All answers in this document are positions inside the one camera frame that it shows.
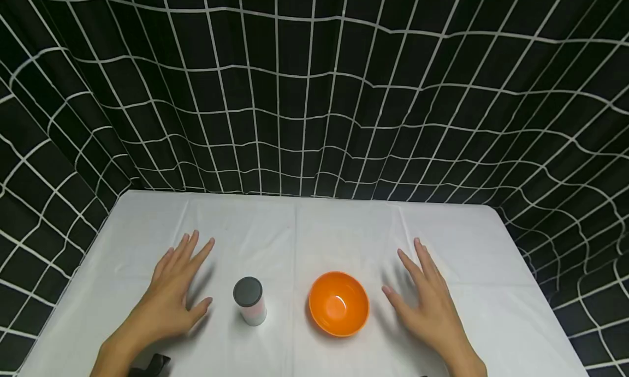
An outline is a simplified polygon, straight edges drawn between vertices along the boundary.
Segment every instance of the curtain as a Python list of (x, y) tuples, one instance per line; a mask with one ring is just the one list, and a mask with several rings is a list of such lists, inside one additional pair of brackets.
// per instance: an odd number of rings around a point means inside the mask
[(628, 13), (0, 0), (0, 370), (133, 188), (491, 206), (592, 376), (627, 376)]

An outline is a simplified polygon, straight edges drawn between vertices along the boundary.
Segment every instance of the bowl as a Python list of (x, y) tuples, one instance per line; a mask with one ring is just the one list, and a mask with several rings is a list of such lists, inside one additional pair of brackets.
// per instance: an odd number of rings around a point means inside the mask
[(347, 337), (356, 334), (367, 322), (369, 299), (355, 278), (343, 272), (328, 272), (314, 281), (308, 308), (323, 331)]

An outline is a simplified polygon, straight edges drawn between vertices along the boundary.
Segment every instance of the gray lid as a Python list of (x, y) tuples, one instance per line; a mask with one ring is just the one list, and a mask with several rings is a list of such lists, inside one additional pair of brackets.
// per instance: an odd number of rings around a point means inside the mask
[(250, 276), (241, 278), (234, 286), (234, 300), (240, 307), (256, 305), (262, 298), (262, 285), (260, 280)]

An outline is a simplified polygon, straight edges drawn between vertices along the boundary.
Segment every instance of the table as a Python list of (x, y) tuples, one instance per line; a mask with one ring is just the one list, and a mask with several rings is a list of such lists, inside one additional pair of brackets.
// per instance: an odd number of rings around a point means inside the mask
[[(410, 337), (381, 292), (414, 292), (397, 259), (418, 236), (446, 279), (490, 376), (587, 376), (542, 292), (492, 208), (451, 204), (128, 191), (87, 254), (21, 376), (90, 373), (100, 343), (144, 293), (152, 270), (186, 231), (216, 245), (189, 298), (214, 297), (189, 337), (149, 348), (177, 376), (447, 376), (443, 361)], [(327, 271), (361, 282), (371, 314), (354, 337), (308, 322), (311, 283)], [(260, 279), (269, 315), (240, 318), (236, 281)]]

